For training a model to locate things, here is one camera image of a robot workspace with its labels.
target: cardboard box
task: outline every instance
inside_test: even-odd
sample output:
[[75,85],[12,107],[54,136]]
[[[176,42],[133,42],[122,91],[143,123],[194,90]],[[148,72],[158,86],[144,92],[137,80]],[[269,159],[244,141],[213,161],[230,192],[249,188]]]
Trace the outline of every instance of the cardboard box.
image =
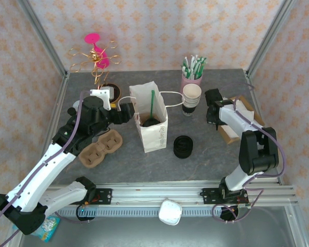
[[[251,104],[244,98],[244,96],[241,96],[239,98],[239,100],[244,104],[244,106],[246,107],[246,109],[248,111],[253,111],[254,112],[254,120],[257,121],[260,125],[264,126],[264,122],[263,120],[261,119],[260,115],[254,110],[254,108],[251,106]],[[225,140],[225,142],[227,144],[230,144],[230,143],[233,143],[235,142],[236,140],[239,140],[240,138],[239,137],[235,137],[235,138],[231,138],[226,132],[225,130],[223,129],[222,126],[219,126],[218,127],[218,132],[221,134],[221,136],[223,137],[223,139]]]

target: black lid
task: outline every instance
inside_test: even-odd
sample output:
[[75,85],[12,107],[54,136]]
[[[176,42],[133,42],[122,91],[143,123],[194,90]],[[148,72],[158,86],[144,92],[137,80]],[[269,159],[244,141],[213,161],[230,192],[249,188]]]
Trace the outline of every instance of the black lid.
[[186,135],[177,137],[174,141],[174,154],[178,158],[188,158],[193,149],[193,141]]

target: metal bracket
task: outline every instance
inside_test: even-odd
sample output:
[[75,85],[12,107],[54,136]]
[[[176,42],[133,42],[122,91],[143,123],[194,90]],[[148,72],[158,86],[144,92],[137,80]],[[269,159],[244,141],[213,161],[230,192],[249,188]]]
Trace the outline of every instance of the metal bracket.
[[[102,189],[96,188],[94,200],[98,199],[97,201],[92,202],[92,205],[111,205],[112,199],[112,189]],[[72,203],[72,205],[79,205],[80,202]]]
[[204,188],[200,193],[204,200],[204,204],[238,204],[239,206],[248,207],[250,205],[248,200],[248,195],[245,190],[243,190],[240,196],[224,199],[222,197],[221,191],[218,188]]

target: floral wallpaper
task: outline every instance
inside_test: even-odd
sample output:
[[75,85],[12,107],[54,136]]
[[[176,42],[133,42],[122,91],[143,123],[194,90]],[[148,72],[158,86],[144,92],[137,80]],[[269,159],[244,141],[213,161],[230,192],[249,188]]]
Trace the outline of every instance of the floral wallpaper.
[[85,61],[85,35],[115,40],[122,63],[110,70],[180,69],[185,56],[207,68],[247,69],[283,0],[30,0],[65,69]]
[[299,0],[253,83],[265,121],[278,134],[309,232],[309,0]]
[[18,2],[0,1],[0,193],[38,162],[61,79]]

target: gold wire ornament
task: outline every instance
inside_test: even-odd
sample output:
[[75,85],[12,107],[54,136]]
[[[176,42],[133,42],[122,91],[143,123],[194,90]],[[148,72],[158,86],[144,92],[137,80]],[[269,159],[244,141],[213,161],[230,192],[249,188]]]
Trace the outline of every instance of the gold wire ornament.
[[[110,49],[116,49],[118,47],[118,43],[116,41],[110,41],[108,46],[105,47],[104,49],[101,49],[99,47],[97,47],[95,45],[95,43],[93,44],[94,45],[94,48],[92,48],[89,52],[89,54],[85,54],[85,53],[82,53],[79,51],[79,49],[76,49],[76,48],[71,48],[67,54],[70,55],[70,56],[76,56],[76,55],[83,55],[85,57],[87,57],[87,61],[85,62],[82,62],[80,64],[78,63],[75,63],[75,64],[72,64],[71,67],[70,67],[70,71],[73,72],[73,73],[77,73],[79,71],[81,71],[81,69],[87,64],[87,63],[94,63],[94,68],[92,70],[92,76],[95,77],[95,81],[94,81],[94,84],[98,84],[97,86],[97,89],[99,89],[101,87],[101,84],[100,84],[100,77],[106,73],[106,76],[104,78],[104,82],[109,74],[109,71],[107,70],[105,72],[105,68],[107,68],[111,63],[113,64],[120,64],[121,63],[121,57],[119,55],[114,55],[114,56],[111,56],[111,57],[107,57],[106,56],[106,49],[110,48]],[[75,66],[79,66],[77,70],[73,69],[73,67]]]

